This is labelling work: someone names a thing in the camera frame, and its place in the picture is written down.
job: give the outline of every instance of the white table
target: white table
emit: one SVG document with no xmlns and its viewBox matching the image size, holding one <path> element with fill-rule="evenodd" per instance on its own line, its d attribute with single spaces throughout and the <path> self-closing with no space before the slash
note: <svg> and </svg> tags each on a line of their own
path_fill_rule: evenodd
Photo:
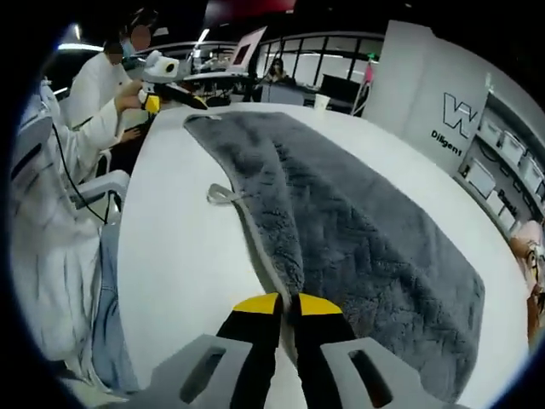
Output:
<svg viewBox="0 0 545 409">
<path fill-rule="evenodd" d="M 204 72 L 202 74 L 193 74 L 184 77 L 184 81 L 202 81 L 203 79 L 217 79 L 217 78 L 249 78 L 250 75 L 247 72 L 232 72 L 232 71 L 218 71 L 218 72 Z"/>
<path fill-rule="evenodd" d="M 479 358 L 459 402 L 489 405 L 527 356 L 525 283 L 505 240 L 439 167 L 375 125 L 338 112 L 241 103 L 209 109 L 286 112 L 360 158 L 419 204 L 479 272 L 486 298 Z M 141 387 L 153 368 L 201 333 L 215 334 L 232 307 L 263 293 L 237 212 L 209 204 L 221 167 L 185 131 L 188 107 L 161 112 L 135 166 L 123 210 L 118 285 L 123 330 Z M 295 369 L 277 353 L 267 407 L 305 407 Z"/>
</svg>

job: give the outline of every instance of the towel loop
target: towel loop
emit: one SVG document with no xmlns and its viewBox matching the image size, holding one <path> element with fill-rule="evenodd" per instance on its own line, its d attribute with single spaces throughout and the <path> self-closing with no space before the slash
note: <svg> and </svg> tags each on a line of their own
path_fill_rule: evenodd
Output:
<svg viewBox="0 0 545 409">
<path fill-rule="evenodd" d="M 206 194 L 206 199 L 213 205 L 229 205 L 241 198 L 239 193 L 234 193 L 217 183 L 211 184 Z"/>
</svg>

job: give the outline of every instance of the storage bin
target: storage bin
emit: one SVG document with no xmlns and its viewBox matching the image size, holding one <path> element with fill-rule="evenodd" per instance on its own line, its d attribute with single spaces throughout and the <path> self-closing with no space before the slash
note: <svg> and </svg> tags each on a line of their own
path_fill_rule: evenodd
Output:
<svg viewBox="0 0 545 409">
<path fill-rule="evenodd" d="M 502 134 L 501 149 L 503 157 L 511 161 L 514 165 L 519 164 L 520 158 L 522 158 L 522 155 L 526 151 L 525 146 L 507 130 L 504 130 Z"/>
<path fill-rule="evenodd" d="M 542 202 L 542 205 L 545 205 L 545 181 L 537 187 L 536 195 Z"/>
<path fill-rule="evenodd" d="M 490 193 L 486 199 L 486 203 L 495 215 L 499 215 L 500 211 L 502 211 L 505 206 L 495 190 Z"/>
<path fill-rule="evenodd" d="M 477 159 L 471 158 L 466 181 L 473 185 L 483 197 L 488 198 L 496 186 L 492 174 Z"/>
<path fill-rule="evenodd" d="M 502 225 L 509 231 L 515 224 L 514 216 L 511 214 L 509 209 L 507 207 L 504 207 L 502 211 L 500 211 L 500 222 Z"/>
<path fill-rule="evenodd" d="M 520 160 L 520 175 L 526 181 L 530 190 L 535 193 L 543 181 L 543 173 L 531 155 Z"/>
<path fill-rule="evenodd" d="M 509 231 L 512 235 L 519 232 L 520 228 L 522 228 L 522 223 L 520 221 L 516 221 L 514 225 L 511 227 L 511 230 Z"/>
<path fill-rule="evenodd" d="M 494 124 L 489 118 L 483 117 L 480 124 L 479 135 L 482 139 L 487 141 L 493 146 L 496 146 L 502 137 L 502 130 L 499 126 Z"/>
</svg>

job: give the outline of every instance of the face mask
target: face mask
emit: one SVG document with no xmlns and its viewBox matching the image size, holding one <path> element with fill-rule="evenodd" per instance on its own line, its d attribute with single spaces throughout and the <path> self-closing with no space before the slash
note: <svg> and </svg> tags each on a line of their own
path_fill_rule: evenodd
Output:
<svg viewBox="0 0 545 409">
<path fill-rule="evenodd" d="M 133 47 L 133 44 L 130 42 L 129 39 L 124 40 L 121 43 L 121 47 L 123 47 L 123 57 L 125 57 L 125 58 L 136 54 L 136 49 L 135 49 L 135 47 Z"/>
</svg>

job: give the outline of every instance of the gray towel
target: gray towel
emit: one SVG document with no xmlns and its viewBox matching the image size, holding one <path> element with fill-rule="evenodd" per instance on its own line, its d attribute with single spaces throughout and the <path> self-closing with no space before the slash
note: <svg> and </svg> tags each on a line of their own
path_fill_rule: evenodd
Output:
<svg viewBox="0 0 545 409">
<path fill-rule="evenodd" d="M 485 288 L 427 213 L 288 115 L 230 112 L 185 126 L 229 176 L 288 291 L 336 303 L 358 337 L 456 401 L 477 359 Z"/>
</svg>

